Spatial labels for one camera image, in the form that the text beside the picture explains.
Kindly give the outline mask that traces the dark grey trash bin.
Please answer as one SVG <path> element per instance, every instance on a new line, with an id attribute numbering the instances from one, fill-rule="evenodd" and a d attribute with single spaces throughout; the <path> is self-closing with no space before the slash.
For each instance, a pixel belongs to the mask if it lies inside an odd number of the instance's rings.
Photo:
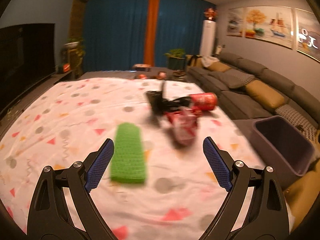
<path id="1" fill-rule="evenodd" d="M 253 122 L 251 143 L 281 178 L 304 176 L 313 158 L 311 142 L 278 115 Z"/>

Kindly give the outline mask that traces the green foam net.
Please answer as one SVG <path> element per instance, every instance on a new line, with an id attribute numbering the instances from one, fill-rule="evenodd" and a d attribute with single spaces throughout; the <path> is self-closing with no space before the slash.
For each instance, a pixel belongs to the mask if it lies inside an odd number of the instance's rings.
<path id="1" fill-rule="evenodd" d="M 110 179 L 123 184 L 143 184 L 146 165 L 140 129 L 124 122 L 117 128 L 114 155 L 111 160 Z"/>

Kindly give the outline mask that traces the black white patterned pillow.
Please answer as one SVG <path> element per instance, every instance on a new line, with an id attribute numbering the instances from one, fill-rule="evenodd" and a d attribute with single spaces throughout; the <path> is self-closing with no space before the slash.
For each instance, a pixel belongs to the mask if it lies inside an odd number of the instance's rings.
<path id="1" fill-rule="evenodd" d="M 298 111 L 292 108 L 290 105 L 285 104 L 278 107 L 275 110 L 276 115 L 283 117 L 296 129 L 298 129 L 304 137 L 308 140 L 315 142 L 317 129 L 313 124 L 302 116 Z"/>

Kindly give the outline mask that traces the patterned white tablecloth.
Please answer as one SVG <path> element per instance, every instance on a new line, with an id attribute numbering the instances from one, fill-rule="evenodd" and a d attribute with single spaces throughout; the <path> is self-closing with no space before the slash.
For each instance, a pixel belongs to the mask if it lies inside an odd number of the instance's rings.
<path id="1" fill-rule="evenodd" d="M 276 167 L 192 83 L 61 82 L 1 139 L 1 239 L 287 239 L 290 230 Z"/>

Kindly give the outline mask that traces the tv cabinet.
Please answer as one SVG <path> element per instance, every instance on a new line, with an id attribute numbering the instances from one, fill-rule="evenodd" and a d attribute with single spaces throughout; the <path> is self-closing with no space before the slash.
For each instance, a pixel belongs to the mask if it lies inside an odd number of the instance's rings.
<path id="1" fill-rule="evenodd" d="M 1 139 L 19 116 L 43 93 L 62 81 L 74 79 L 74 71 L 52 74 L 25 90 L 1 111 Z"/>

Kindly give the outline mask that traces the mustard pillow middle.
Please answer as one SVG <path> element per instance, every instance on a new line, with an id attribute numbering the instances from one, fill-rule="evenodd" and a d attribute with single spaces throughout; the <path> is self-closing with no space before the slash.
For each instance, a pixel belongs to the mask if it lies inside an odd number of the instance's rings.
<path id="1" fill-rule="evenodd" d="M 269 112 L 274 112 L 286 103 L 280 93 L 260 80 L 254 80 L 247 84 L 245 90 L 252 99 Z"/>

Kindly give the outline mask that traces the mustard pillow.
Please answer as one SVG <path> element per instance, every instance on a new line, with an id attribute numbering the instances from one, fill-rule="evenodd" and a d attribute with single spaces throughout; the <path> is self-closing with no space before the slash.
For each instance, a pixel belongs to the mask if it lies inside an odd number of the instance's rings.
<path id="1" fill-rule="evenodd" d="M 254 80 L 247 84 L 245 90 L 252 99 L 269 112 L 274 112 L 286 103 L 280 93 L 260 80 Z"/>
<path id="2" fill-rule="evenodd" d="M 211 72 L 226 72 L 231 69 L 231 67 L 223 62 L 214 62 L 208 68 Z"/>

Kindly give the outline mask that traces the grey sectional sofa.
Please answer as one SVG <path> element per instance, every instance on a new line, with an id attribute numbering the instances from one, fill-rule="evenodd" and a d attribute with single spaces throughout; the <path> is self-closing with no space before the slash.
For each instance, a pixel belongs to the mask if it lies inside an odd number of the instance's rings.
<path id="1" fill-rule="evenodd" d="M 253 120 L 278 115 L 312 144 L 306 175 L 284 191 L 295 219 L 292 228 L 298 228 L 319 194 L 319 101 L 290 79 L 232 53 L 210 60 L 187 55 L 186 70 L 190 82 L 216 94 L 220 108 L 243 134 L 250 134 Z"/>

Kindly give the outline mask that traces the red can lying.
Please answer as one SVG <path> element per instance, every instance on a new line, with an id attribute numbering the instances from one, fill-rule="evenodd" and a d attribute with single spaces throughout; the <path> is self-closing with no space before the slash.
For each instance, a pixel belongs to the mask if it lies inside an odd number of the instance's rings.
<path id="1" fill-rule="evenodd" d="M 218 103 L 214 93 L 189 94 L 191 103 L 201 111 L 213 111 Z"/>

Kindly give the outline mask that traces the far patterned pillow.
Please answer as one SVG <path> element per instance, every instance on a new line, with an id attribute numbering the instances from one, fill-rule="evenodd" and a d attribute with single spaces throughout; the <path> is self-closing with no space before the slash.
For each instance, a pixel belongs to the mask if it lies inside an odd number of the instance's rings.
<path id="1" fill-rule="evenodd" d="M 239 79 L 244 85 L 247 85 L 255 80 L 255 76 L 252 74 L 248 74 L 236 69 L 229 69 L 225 72 L 225 74 L 228 74 L 232 77 L 235 77 Z"/>

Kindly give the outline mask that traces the grey pillow far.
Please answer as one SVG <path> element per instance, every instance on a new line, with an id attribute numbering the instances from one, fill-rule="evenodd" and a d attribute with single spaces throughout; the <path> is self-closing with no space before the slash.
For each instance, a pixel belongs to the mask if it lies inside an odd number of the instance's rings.
<path id="1" fill-rule="evenodd" d="M 230 89 L 238 89 L 245 85 L 244 81 L 224 72 L 210 72 L 209 75 L 218 79 Z"/>

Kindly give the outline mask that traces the black plastic bag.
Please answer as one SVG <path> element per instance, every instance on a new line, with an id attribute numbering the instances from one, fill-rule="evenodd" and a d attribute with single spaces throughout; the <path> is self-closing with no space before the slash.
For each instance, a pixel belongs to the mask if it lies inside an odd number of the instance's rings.
<path id="1" fill-rule="evenodd" d="M 186 120 L 193 120 L 196 116 L 189 108 L 191 105 L 190 96 L 183 96 L 174 100 L 165 98 L 166 80 L 160 82 L 159 90 L 147 90 L 145 97 L 151 109 L 151 120 L 157 127 L 162 127 L 162 122 L 167 120 L 170 124 L 174 119 L 184 117 Z"/>

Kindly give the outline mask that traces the mustard pillow far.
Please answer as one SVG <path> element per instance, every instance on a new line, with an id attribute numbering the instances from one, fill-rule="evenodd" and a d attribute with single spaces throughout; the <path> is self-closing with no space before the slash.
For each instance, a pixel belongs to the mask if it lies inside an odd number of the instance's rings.
<path id="1" fill-rule="evenodd" d="M 208 68 L 211 72 L 226 72 L 231 69 L 231 67 L 223 62 L 214 62 Z"/>

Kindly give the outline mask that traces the black television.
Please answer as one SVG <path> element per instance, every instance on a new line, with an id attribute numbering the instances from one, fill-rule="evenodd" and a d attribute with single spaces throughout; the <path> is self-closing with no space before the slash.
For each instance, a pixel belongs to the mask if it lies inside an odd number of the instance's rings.
<path id="1" fill-rule="evenodd" d="M 53 23 L 1 29 L 1 109 L 36 82 L 55 72 Z"/>

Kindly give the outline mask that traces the plant on wooden stand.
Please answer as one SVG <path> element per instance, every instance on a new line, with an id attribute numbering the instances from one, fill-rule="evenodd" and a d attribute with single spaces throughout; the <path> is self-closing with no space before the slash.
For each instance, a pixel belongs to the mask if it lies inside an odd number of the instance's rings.
<path id="1" fill-rule="evenodd" d="M 62 59 L 70 65 L 72 79 L 78 79 L 83 74 L 85 46 L 83 37 L 71 37 L 62 46 Z"/>

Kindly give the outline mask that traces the white cloth on sofa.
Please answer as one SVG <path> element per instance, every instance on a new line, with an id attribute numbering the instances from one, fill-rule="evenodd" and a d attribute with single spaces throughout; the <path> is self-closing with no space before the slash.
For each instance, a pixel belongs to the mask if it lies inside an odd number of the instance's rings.
<path id="1" fill-rule="evenodd" d="M 204 56 L 201 58 L 201 63 L 204 68 L 210 67 L 212 64 L 219 62 L 220 60 L 217 57 Z"/>

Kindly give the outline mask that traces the box on coffee table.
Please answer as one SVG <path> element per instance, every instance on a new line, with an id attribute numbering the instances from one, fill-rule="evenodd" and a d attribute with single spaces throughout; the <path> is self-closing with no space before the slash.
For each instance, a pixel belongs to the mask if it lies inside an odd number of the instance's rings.
<path id="1" fill-rule="evenodd" d="M 132 69 L 135 71 L 150 72 L 152 67 L 149 64 L 134 64 Z"/>

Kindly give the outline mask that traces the white standing air conditioner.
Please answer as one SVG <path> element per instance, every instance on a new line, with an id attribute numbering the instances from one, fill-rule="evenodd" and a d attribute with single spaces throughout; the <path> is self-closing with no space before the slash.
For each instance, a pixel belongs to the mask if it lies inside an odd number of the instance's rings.
<path id="1" fill-rule="evenodd" d="M 214 49 L 216 23 L 204 20 L 200 44 L 200 55 L 211 56 Z"/>

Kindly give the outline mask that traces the potted green plant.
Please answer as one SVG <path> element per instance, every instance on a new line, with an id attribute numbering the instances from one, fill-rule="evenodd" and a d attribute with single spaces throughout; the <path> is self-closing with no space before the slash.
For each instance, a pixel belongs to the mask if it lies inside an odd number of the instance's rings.
<path id="1" fill-rule="evenodd" d="M 186 60 L 184 49 L 171 49 L 164 55 L 167 58 L 167 65 L 170 70 L 184 70 Z"/>

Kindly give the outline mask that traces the small landscape painting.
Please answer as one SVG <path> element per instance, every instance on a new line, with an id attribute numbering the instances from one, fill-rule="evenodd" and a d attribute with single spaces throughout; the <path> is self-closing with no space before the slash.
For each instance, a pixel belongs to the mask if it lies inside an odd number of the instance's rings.
<path id="1" fill-rule="evenodd" d="M 242 37 L 244 12 L 244 8 L 233 8 L 228 10 L 227 36 Z"/>

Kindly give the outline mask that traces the sailboat tree painting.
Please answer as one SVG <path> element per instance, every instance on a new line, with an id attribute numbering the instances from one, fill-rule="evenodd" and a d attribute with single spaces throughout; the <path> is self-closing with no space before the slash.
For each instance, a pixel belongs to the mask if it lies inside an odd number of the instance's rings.
<path id="1" fill-rule="evenodd" d="M 292 48 L 293 17 L 290 7 L 247 7 L 244 24 L 246 38 Z"/>

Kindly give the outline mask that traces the right framed painting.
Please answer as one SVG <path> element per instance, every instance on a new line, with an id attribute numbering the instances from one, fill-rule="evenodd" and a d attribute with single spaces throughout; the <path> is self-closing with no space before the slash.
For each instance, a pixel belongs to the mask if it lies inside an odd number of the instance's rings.
<path id="1" fill-rule="evenodd" d="M 295 9 L 297 51 L 319 62 L 319 22 L 314 13 Z"/>

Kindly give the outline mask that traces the blue curtain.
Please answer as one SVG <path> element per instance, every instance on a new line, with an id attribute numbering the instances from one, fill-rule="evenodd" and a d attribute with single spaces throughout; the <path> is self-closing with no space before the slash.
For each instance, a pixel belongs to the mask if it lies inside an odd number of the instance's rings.
<path id="1" fill-rule="evenodd" d="M 200 52 L 205 0 L 88 0 L 84 70 L 129 70 L 134 64 L 167 65 L 166 53 Z"/>

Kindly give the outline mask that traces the red flower decoration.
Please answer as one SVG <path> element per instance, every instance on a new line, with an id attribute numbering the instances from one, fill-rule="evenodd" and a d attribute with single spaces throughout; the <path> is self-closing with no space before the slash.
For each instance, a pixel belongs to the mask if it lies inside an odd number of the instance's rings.
<path id="1" fill-rule="evenodd" d="M 207 8 L 204 11 L 204 17 L 206 20 L 215 21 L 217 18 L 217 10 L 213 9 L 212 7 Z"/>

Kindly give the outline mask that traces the orange curtain strip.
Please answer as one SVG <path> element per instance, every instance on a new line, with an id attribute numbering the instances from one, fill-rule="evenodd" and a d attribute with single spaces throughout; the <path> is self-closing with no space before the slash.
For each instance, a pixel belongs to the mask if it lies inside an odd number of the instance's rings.
<path id="1" fill-rule="evenodd" d="M 144 63 L 155 66 L 155 44 L 160 0 L 148 0 L 144 42 Z"/>

